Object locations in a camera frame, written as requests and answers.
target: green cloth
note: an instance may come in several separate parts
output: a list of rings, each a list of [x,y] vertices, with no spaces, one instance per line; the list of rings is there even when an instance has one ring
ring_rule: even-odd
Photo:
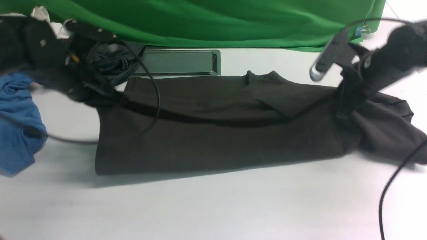
[[[316,51],[346,24],[381,17],[386,0],[1,0],[0,12],[75,18],[127,40],[167,47]],[[378,22],[370,23],[376,31]]]

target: white table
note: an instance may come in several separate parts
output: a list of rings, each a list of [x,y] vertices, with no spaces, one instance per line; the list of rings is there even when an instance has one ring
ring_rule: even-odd
[[[364,44],[379,46],[392,26],[382,24]],[[312,84],[308,69],[317,53],[223,49],[221,57],[223,75],[275,70]],[[320,84],[337,86],[340,80],[335,68]],[[415,112],[413,124],[427,132],[427,73],[384,92],[406,99]],[[35,95],[34,101],[49,132],[97,138],[94,109],[56,92]],[[48,140],[34,165],[14,178],[0,176],[0,234],[7,240],[375,240],[380,193],[396,169],[355,152],[188,178],[98,177],[95,151]],[[427,239],[426,171],[404,169],[391,186],[384,202],[387,240]]]

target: blue cloth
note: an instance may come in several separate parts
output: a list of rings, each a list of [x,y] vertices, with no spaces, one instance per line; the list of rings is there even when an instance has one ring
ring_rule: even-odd
[[[23,73],[0,77],[0,169],[11,175],[34,163],[33,155],[47,138],[41,134],[46,127],[27,90],[32,81]]]

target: dark brown t-shirt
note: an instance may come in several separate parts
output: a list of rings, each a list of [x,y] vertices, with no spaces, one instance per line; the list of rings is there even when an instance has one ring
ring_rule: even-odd
[[[426,135],[411,125],[406,101],[378,93],[343,125],[333,114],[335,88],[257,76],[159,79],[162,114],[149,79],[132,78],[125,93],[147,106],[141,115],[98,107],[99,175],[237,170],[343,156],[356,148],[403,160]],[[414,161],[426,163],[427,150]]]

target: metal screw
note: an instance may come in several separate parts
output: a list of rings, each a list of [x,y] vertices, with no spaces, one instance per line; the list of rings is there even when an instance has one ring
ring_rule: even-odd
[[[46,46],[46,43],[47,43],[46,40],[43,39],[40,41],[40,46],[44,47],[44,46]]]
[[[70,57],[70,56],[67,56],[67,57],[65,58],[65,66],[67,66],[67,65],[70,63],[70,60],[71,60],[71,57]]]
[[[369,56],[365,59],[365,62],[363,63],[363,67],[365,69],[371,66],[371,60],[372,60],[372,56]]]

